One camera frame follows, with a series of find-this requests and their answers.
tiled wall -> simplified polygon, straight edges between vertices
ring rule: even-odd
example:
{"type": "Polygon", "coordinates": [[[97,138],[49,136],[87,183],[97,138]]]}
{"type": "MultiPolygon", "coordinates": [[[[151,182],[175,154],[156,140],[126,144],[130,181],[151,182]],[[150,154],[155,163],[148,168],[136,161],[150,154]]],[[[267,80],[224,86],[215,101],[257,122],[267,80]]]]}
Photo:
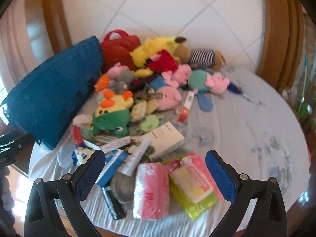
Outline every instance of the tiled wall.
{"type": "Polygon", "coordinates": [[[183,35],[191,48],[220,50],[254,72],[263,40],[263,0],[63,0],[73,43],[113,29],[147,37],[183,35]]]}

brown plush dog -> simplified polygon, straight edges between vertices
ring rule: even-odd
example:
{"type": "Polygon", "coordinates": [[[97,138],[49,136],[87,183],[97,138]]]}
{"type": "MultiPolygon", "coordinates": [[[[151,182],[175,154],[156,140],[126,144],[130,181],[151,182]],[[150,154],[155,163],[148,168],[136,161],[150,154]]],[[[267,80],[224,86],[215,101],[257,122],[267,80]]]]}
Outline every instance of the brown plush dog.
{"type": "Polygon", "coordinates": [[[190,49],[187,46],[179,46],[173,56],[178,57],[182,64],[189,64],[193,68],[213,69],[219,71],[222,62],[226,64],[220,51],[212,49],[190,49]]]}

table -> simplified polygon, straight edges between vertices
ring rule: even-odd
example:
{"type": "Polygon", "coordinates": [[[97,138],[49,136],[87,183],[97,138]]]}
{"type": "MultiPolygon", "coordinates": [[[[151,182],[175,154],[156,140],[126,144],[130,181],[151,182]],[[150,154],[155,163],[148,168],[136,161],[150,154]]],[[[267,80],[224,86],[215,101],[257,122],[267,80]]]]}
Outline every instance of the table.
{"type": "MultiPolygon", "coordinates": [[[[162,113],[185,136],[184,147],[169,154],[168,158],[191,151],[205,157],[206,152],[214,149],[238,173],[258,180],[276,177],[288,210],[306,190],[309,180],[307,145],[301,127],[283,98],[262,79],[244,69],[229,66],[222,72],[264,105],[252,104],[232,93],[227,93],[224,99],[207,94],[213,102],[213,110],[201,111],[195,98],[184,125],[176,122],[172,111],[162,113]]],[[[182,91],[182,95],[186,97],[186,92],[182,91]]],[[[95,107],[95,97],[91,97],[80,113],[92,113],[95,107]]],[[[58,162],[62,162],[63,155],[73,148],[72,138],[69,127],[53,151],[35,144],[29,178],[42,177],[48,181],[73,172],[73,166],[62,168],[58,162]]],[[[95,185],[88,199],[81,202],[94,225],[137,237],[208,236],[230,206],[229,202],[221,201],[193,222],[173,197],[170,204],[169,215],[162,220],[134,219],[132,210],[128,210],[125,219],[114,221],[98,186],[95,185]]],[[[250,203],[239,230],[246,227],[254,205],[254,201],[250,203]]]]}

striped shirt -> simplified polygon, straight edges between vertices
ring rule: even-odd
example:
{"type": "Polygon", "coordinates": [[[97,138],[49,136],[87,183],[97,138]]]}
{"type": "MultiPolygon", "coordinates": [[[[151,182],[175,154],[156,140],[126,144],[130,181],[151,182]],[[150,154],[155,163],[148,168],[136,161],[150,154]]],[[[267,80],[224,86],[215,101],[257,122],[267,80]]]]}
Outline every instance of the striped shirt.
{"type": "Polygon", "coordinates": [[[215,54],[212,49],[192,49],[188,64],[196,63],[198,68],[209,69],[214,61],[215,54]]]}

gray plush toy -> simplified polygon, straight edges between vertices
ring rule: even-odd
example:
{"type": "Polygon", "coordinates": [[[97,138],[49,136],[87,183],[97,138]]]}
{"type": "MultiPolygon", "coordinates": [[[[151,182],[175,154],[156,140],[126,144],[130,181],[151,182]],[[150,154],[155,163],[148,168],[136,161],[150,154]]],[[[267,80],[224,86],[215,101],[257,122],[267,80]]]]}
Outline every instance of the gray plush toy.
{"type": "Polygon", "coordinates": [[[118,76],[117,80],[111,80],[109,88],[115,94],[123,94],[128,90],[130,83],[134,80],[134,72],[130,70],[124,70],[118,76]]]}

